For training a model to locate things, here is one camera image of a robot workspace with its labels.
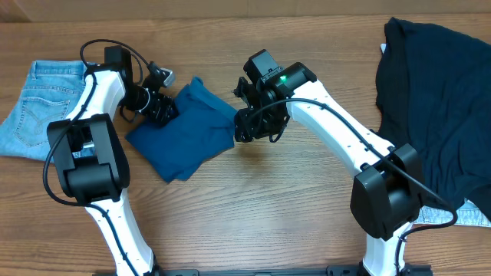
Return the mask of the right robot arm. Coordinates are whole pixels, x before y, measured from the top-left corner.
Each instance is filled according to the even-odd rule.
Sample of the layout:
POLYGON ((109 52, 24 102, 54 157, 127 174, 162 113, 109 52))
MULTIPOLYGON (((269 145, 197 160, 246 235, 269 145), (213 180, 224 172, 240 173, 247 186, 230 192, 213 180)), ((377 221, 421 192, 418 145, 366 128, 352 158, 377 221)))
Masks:
POLYGON ((276 63, 267 50, 251 56, 239 78, 236 97, 246 104, 235 115, 235 139, 267 137, 275 143, 290 120, 313 132, 353 179, 350 209, 366 232, 359 264, 330 265, 327 275, 431 275, 429 265, 404 260, 403 234, 423 207, 422 172, 409 145, 394 145, 360 124, 331 97, 305 65, 276 63))

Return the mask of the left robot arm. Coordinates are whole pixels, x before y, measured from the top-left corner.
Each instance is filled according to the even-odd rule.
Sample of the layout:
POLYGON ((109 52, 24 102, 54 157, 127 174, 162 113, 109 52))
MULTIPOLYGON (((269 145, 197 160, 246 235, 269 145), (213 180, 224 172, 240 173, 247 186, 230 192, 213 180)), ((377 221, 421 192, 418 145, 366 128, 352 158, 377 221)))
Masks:
POLYGON ((174 80, 170 69, 146 61, 127 44, 109 40, 104 62, 86 65, 85 88, 75 108, 47 127, 50 150, 43 171, 54 164, 66 197, 57 197, 47 180, 44 188, 54 201, 87 211, 110 249, 117 275, 162 275, 163 269, 130 206, 130 167, 114 116, 129 110, 156 127, 165 126, 179 112, 160 88, 174 80))

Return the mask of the blue polo shirt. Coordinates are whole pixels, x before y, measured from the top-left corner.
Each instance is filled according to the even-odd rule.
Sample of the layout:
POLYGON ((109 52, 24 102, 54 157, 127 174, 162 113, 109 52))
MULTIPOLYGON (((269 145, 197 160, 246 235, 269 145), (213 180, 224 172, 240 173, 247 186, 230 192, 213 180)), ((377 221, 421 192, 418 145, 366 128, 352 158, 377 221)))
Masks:
POLYGON ((234 147, 237 110, 194 77, 175 98, 179 115, 164 127, 140 124, 126 140, 165 182, 188 180, 206 160, 234 147))

